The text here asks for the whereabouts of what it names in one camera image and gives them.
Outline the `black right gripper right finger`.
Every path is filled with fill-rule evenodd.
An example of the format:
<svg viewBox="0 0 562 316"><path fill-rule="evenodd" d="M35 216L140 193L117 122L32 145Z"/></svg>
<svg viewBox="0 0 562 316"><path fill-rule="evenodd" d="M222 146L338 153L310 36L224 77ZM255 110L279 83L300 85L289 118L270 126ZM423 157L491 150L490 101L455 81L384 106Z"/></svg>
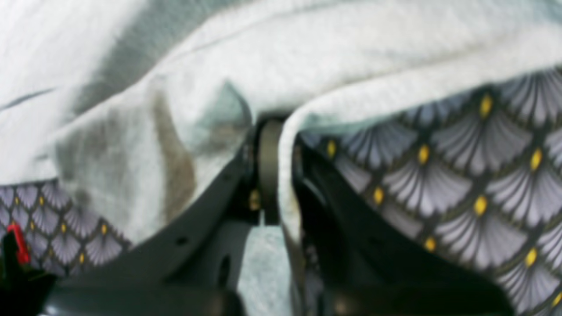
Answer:
<svg viewBox="0 0 562 316"><path fill-rule="evenodd" d="M354 192L327 159L298 139L293 186L304 240L322 288L318 316L512 316L499 286L429 253Z"/></svg>

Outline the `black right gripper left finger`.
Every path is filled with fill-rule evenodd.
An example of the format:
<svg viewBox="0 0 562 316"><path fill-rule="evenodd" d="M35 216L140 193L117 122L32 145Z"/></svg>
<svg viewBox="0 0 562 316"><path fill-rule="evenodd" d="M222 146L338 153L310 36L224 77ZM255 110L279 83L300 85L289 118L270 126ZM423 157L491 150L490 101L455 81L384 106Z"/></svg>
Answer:
<svg viewBox="0 0 562 316"><path fill-rule="evenodd" d="M237 292L245 245L260 215L258 132L171 224L104 266L60 281L46 316L245 316Z"/></svg>

